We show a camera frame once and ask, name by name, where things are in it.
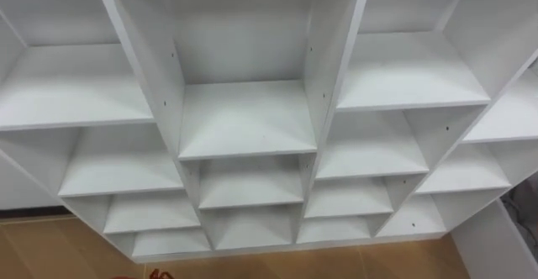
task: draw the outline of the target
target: white bookcase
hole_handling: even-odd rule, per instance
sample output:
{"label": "white bookcase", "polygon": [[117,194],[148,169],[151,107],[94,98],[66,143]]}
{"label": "white bookcase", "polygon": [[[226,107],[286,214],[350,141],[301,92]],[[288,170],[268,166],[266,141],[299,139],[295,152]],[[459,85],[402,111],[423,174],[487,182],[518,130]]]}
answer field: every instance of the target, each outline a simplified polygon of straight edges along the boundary
{"label": "white bookcase", "polygon": [[0,172],[133,261],[439,238],[538,171],[538,0],[0,9]]}

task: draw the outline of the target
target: baseboard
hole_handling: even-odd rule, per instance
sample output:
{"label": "baseboard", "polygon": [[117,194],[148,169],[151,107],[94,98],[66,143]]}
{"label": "baseboard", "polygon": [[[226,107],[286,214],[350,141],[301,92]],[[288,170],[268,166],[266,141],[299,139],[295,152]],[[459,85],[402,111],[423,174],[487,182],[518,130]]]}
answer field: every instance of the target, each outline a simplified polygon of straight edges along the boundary
{"label": "baseboard", "polygon": [[63,206],[0,210],[0,219],[33,218],[63,215],[71,215],[71,212]]}

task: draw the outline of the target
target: cabinet side panel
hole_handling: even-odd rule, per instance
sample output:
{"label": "cabinet side panel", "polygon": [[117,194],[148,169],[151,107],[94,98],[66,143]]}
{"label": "cabinet side panel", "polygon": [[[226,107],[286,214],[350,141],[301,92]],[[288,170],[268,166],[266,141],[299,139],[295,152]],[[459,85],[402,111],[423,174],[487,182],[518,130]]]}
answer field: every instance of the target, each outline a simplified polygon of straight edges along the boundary
{"label": "cabinet side panel", "polygon": [[177,155],[185,82],[164,0],[103,0],[166,146]]}
{"label": "cabinet side panel", "polygon": [[366,0],[313,0],[304,87],[320,146],[325,118],[339,92]]}

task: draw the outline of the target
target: vertical panel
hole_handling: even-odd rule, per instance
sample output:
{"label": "vertical panel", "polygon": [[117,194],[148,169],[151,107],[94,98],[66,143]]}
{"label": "vertical panel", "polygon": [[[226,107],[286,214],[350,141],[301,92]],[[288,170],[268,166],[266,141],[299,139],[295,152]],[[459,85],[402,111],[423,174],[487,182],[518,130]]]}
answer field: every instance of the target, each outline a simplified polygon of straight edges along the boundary
{"label": "vertical panel", "polygon": [[103,0],[166,146],[179,149],[185,83],[164,0]]}
{"label": "vertical panel", "polygon": [[101,0],[0,0],[0,8],[28,45],[118,42]]}
{"label": "vertical panel", "polygon": [[338,88],[347,71],[365,3],[366,0],[312,1],[304,88],[318,147],[323,147],[325,118],[330,104],[338,100]]}
{"label": "vertical panel", "polygon": [[361,33],[431,31],[451,0],[368,0]]}
{"label": "vertical panel", "polygon": [[538,0],[460,0],[444,34],[490,97],[538,49]]}
{"label": "vertical panel", "polygon": [[15,66],[18,56],[23,52],[24,45],[17,35],[9,28],[8,23],[0,15],[0,83],[8,77]]}
{"label": "vertical panel", "polygon": [[79,130],[38,129],[0,134],[0,150],[57,195]]}

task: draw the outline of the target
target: cubby compartment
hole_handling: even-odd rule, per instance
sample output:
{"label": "cubby compartment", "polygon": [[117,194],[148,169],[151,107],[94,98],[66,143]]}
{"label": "cubby compartment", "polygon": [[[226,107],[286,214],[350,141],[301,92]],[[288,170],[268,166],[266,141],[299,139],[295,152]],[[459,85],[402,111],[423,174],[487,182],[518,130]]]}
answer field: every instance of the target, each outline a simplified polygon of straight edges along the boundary
{"label": "cubby compartment", "polygon": [[337,112],[316,180],[427,173],[482,110],[462,106]]}
{"label": "cubby compartment", "polygon": [[404,113],[337,113],[316,180],[427,171]]}
{"label": "cubby compartment", "polygon": [[148,256],[211,251],[208,239],[201,229],[164,229],[115,234],[108,238],[135,261]]}
{"label": "cubby compartment", "polygon": [[202,209],[303,201],[296,155],[235,157],[185,164],[198,174]]}
{"label": "cubby compartment", "polygon": [[347,216],[336,218],[305,219],[299,230],[297,243],[336,240],[368,240],[375,227],[388,216]]}
{"label": "cubby compartment", "polygon": [[417,193],[506,187],[510,187],[510,182],[486,145],[459,145],[428,176]]}
{"label": "cubby compartment", "polygon": [[487,104],[489,96],[442,33],[359,34],[336,109]]}
{"label": "cubby compartment", "polygon": [[523,75],[484,114],[464,143],[538,139],[538,76]]}
{"label": "cubby compartment", "polygon": [[76,214],[91,219],[90,225],[105,234],[200,226],[183,191],[63,199]]}
{"label": "cubby compartment", "polygon": [[393,205],[381,177],[316,182],[305,218],[392,213]]}
{"label": "cubby compartment", "polygon": [[458,145],[416,192],[511,188],[538,171],[533,158],[538,158],[538,140]]}
{"label": "cubby compartment", "polygon": [[290,245],[297,207],[229,208],[202,211],[216,250]]}
{"label": "cubby compartment", "polygon": [[535,4],[367,0],[337,108],[487,104],[536,52]]}
{"label": "cubby compartment", "polygon": [[150,123],[101,0],[0,0],[0,130]]}
{"label": "cubby compartment", "polygon": [[61,197],[183,189],[154,124],[6,131],[0,147]]}

